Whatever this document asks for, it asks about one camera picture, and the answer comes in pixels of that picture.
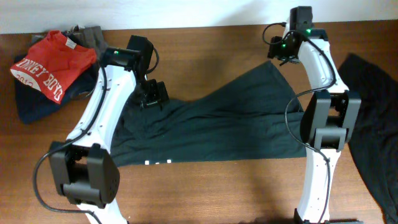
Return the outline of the dark green t-shirt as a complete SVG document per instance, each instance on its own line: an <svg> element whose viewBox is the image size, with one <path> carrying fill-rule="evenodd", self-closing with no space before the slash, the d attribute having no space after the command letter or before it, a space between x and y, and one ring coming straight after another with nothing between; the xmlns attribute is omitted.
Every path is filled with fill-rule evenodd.
<svg viewBox="0 0 398 224"><path fill-rule="evenodd" d="M294 95L264 62L199 100L141 108L128 99L111 157L117 166L305 157L296 141L303 109Z"/></svg>

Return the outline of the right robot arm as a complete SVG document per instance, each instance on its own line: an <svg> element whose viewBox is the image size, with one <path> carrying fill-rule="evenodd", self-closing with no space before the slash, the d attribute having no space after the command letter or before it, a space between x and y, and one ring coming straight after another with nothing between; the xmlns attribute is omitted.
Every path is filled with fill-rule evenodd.
<svg viewBox="0 0 398 224"><path fill-rule="evenodd" d="M268 41L268 58L304 66L312 97L300 122L300 134L293 139L306 150L303 192L294 211L294 223L331 223L329 202L333 174L352 137L361 98L341 79L330 53L325 29L312 22L310 6L290 10L282 36Z"/></svg>

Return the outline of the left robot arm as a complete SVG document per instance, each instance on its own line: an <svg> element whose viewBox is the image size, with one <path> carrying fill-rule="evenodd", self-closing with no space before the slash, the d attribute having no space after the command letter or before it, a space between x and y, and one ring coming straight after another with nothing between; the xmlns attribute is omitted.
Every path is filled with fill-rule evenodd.
<svg viewBox="0 0 398 224"><path fill-rule="evenodd" d="M127 47L108 47L99 61L98 79L78 124L64 142L54 141L45 155L59 195L77 205L90 223L127 223L116 194L120 173L111 143L126 102L140 110L169 100L164 82L148 79L158 53L147 38L133 35Z"/></svg>

